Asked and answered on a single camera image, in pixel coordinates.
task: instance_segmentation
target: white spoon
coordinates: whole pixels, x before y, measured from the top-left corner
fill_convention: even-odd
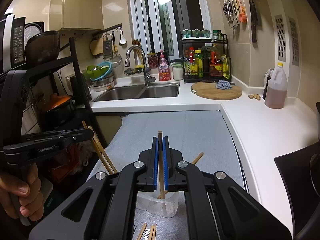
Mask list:
[[[120,42],[119,42],[119,45],[124,45],[127,43],[127,40],[126,38],[122,35],[122,31],[121,31],[121,28],[118,27],[118,31],[120,32]]]

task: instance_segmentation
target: chrome faucet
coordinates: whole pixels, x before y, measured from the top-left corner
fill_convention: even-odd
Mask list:
[[[142,57],[143,57],[143,72],[144,72],[144,84],[146,87],[150,86],[150,82],[155,82],[156,78],[151,76],[150,73],[148,71],[146,71],[146,65],[147,65],[147,61],[146,61],[146,54],[144,53],[143,49],[138,46],[138,45],[133,45],[131,46],[128,51],[127,51],[127,55],[125,56],[125,67],[130,67],[130,53],[133,49],[139,49],[142,53]]]

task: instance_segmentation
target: blue rag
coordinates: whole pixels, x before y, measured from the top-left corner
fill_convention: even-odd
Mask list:
[[[225,80],[219,80],[218,84],[216,84],[217,89],[232,89],[230,82]]]

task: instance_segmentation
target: vent grille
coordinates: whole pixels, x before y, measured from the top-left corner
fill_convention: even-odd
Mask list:
[[[299,43],[296,21],[289,17],[292,38],[292,64],[299,66]]]
[[[285,32],[282,15],[277,15],[275,18],[278,32],[279,60],[286,62]]]

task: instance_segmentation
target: sink basin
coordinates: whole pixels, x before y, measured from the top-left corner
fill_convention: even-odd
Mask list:
[[[94,102],[137,99],[137,98],[167,98],[177,97],[179,83],[152,84],[149,87],[144,85],[112,88],[97,97]]]
[[[177,97],[178,93],[179,83],[156,84],[146,88],[139,98],[171,98]]]

